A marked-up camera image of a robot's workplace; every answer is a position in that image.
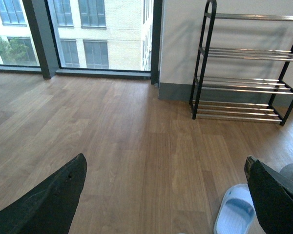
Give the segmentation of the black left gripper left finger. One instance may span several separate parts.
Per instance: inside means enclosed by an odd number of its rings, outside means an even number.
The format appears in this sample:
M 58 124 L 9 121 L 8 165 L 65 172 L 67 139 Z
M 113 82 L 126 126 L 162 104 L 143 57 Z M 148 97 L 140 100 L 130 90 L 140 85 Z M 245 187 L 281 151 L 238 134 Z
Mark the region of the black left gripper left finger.
M 86 172 L 87 161 L 78 154 L 0 211 L 0 234 L 69 233 Z

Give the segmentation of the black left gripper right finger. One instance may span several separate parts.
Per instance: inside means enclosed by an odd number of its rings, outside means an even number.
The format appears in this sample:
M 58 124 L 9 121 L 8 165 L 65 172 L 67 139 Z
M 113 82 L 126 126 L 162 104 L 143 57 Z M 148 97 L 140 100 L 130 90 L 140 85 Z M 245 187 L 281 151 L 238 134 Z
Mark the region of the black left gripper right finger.
M 267 234 L 293 234 L 293 181 L 249 156 L 245 175 L 258 222 Z

